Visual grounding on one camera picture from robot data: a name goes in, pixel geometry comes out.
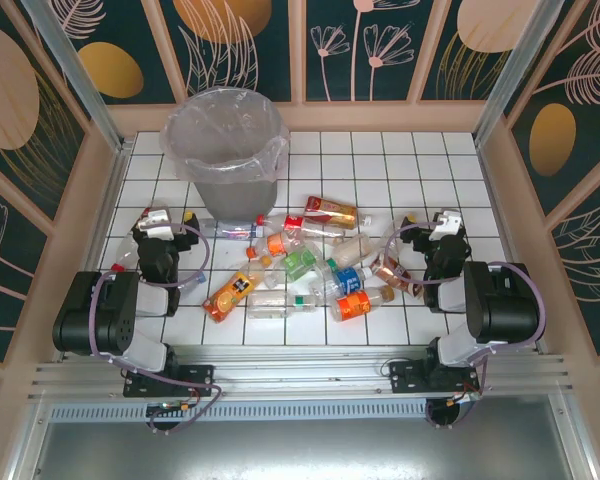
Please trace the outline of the small clear bottle orange label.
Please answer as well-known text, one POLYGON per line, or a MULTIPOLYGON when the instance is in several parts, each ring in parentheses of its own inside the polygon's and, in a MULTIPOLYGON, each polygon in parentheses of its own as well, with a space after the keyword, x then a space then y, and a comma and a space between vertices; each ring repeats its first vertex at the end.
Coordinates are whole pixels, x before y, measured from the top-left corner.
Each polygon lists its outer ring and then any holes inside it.
POLYGON ((290 254, 303 244, 304 237, 302 235, 291 235, 282 231, 257 240, 254 245, 246 249, 246 255, 249 259, 262 256, 277 257, 290 254))

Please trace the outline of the aluminium side rail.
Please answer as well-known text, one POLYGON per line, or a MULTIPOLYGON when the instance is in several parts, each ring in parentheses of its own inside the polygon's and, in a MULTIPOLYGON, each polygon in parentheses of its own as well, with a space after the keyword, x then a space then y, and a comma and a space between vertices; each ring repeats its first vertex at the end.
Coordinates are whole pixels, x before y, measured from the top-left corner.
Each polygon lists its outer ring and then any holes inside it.
POLYGON ((478 156, 494 202, 505 258, 523 264, 532 277, 527 242, 538 220, 537 199, 520 154, 508 137, 492 136, 479 145, 478 156))
POLYGON ((59 314, 77 273, 99 269, 130 151, 92 147, 79 156, 59 208, 54 240, 54 285, 50 288, 59 314))

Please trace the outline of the clear bottle green label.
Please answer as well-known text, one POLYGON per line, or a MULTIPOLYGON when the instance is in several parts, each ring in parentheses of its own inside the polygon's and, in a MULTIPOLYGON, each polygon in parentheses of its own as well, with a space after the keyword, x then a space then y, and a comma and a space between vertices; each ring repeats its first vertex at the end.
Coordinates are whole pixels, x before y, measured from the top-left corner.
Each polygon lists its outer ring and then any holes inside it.
POLYGON ((311 270, 316 270, 320 262, 320 251, 313 243, 305 243, 274 264, 273 270, 264 278, 269 289, 282 284, 291 284, 311 270))

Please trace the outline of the orange juice bottle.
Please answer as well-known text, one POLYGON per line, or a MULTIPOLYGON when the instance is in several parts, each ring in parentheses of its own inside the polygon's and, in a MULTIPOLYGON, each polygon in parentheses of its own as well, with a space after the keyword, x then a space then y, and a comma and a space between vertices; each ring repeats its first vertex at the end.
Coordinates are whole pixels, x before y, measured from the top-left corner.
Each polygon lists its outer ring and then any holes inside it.
POLYGON ((231 311, 264 280, 272 264, 270 256, 252 260, 240 267, 231 278, 203 303, 203 308, 216 323, 223 322, 231 311))

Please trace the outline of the grey metal plate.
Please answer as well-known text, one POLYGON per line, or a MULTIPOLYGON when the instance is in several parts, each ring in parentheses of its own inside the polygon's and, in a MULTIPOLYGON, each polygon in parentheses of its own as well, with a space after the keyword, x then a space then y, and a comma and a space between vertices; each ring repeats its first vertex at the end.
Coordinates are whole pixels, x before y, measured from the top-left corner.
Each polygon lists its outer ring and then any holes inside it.
POLYGON ((573 480, 547 419, 451 430, 422 420, 51 426, 34 480, 573 480))

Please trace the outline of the clear bottle green cap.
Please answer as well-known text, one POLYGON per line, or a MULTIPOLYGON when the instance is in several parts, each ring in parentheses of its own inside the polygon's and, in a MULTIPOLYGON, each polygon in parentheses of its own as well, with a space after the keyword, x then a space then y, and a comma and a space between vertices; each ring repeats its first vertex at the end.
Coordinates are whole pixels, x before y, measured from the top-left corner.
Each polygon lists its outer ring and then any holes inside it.
POLYGON ((317 307, 318 298, 313 294, 300 295, 285 290, 268 290, 251 294, 246 312, 249 318, 278 319, 312 312, 317 307))

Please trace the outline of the orange label drink bottle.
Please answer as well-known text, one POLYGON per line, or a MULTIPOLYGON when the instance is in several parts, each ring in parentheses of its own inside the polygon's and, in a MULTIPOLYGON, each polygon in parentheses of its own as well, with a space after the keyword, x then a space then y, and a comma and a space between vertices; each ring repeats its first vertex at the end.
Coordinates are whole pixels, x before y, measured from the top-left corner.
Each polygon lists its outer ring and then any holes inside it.
POLYGON ((394 299, 394 290, 389 285, 369 287, 334 300, 331 303, 331 312, 335 321, 344 322, 364 316, 394 299))

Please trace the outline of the milky white drink bottle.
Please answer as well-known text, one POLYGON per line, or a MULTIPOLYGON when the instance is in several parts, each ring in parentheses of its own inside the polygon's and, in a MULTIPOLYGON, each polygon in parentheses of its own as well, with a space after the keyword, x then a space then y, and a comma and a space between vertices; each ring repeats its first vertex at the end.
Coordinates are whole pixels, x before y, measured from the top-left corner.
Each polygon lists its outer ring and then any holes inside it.
POLYGON ((342 270, 360 263, 373 251, 371 239, 365 233, 360 233, 336 245, 326 263, 332 271, 342 270))

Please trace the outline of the clear bottle purple label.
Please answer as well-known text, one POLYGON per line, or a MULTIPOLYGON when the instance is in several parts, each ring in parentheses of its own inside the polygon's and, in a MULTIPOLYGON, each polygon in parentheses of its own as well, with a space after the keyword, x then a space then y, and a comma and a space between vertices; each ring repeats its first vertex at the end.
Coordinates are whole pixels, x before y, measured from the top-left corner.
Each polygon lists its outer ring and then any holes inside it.
POLYGON ((198 220, 199 231, 207 238, 228 240, 251 240, 263 238, 264 228, 255 223, 243 221, 217 221, 213 218, 198 220))

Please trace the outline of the red label Nongfu water bottle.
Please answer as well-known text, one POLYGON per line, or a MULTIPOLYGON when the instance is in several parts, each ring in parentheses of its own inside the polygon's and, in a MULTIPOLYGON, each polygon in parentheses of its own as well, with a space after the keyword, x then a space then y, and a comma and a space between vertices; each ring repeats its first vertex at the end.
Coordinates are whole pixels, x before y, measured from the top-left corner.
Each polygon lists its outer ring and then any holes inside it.
MULTIPOLYGON (((164 203, 155 203, 149 207, 157 207, 157 206, 166 206, 164 203)), ((121 244, 119 245, 113 264, 111 265, 111 270, 115 272, 123 272, 135 269, 139 260, 138 255, 138 247, 139 244, 146 239, 147 237, 141 238, 137 230, 135 229, 135 224, 138 219, 132 225, 131 230, 126 234, 121 244)))

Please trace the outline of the brown label drink bottle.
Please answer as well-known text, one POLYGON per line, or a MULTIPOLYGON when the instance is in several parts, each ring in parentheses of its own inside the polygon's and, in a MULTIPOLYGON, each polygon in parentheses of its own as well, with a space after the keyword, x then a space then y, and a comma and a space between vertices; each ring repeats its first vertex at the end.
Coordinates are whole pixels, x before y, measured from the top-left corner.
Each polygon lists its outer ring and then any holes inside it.
POLYGON ((389 286, 418 299, 422 297, 423 286, 411 281, 409 272, 392 256, 379 252, 370 264, 372 273, 389 286))

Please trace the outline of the red label cola bottle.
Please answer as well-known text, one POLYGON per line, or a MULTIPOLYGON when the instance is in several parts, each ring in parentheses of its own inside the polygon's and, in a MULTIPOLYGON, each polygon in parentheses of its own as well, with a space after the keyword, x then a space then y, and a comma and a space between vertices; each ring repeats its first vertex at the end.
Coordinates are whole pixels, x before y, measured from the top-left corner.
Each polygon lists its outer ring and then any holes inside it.
POLYGON ((293 238, 324 238, 341 241, 347 235, 344 229, 318 224, 307 220, 304 216, 290 214, 259 215, 256 219, 256 225, 262 227, 267 233, 286 232, 293 238))

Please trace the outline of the aluminium frame post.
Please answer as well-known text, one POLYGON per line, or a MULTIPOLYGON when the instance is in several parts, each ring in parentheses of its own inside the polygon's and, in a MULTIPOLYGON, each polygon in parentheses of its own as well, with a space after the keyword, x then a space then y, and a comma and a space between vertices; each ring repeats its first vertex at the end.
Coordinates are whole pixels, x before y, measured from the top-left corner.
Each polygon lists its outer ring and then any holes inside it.
POLYGON ((489 94, 485 107, 473 132, 474 145, 481 150, 501 119, 503 112, 522 85, 526 76, 533 71, 532 64, 540 56, 552 28, 558 23, 563 11, 569 12, 575 0, 537 0, 524 25, 520 38, 512 49, 489 94))
POLYGON ((72 43, 87 40, 105 19, 104 0, 20 2, 108 145, 120 151, 122 136, 72 43))

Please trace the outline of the clear bottle blue label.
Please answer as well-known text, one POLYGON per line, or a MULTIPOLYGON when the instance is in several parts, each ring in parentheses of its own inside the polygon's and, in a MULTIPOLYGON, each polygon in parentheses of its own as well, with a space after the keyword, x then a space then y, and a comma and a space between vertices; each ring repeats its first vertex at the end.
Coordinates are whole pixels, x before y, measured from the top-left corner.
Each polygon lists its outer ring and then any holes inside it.
POLYGON ((310 285, 311 292, 326 304, 360 291, 366 280, 373 276, 369 267, 347 267, 327 273, 310 285))

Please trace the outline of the red gold tea bottle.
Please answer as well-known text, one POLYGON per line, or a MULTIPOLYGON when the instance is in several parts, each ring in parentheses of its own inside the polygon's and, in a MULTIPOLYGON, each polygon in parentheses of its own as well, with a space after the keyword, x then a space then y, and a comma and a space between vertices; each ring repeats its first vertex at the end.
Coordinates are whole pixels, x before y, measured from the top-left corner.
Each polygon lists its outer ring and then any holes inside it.
POLYGON ((359 225, 370 226, 372 217, 360 214, 355 206, 309 196, 303 216, 314 223, 353 230, 359 225))

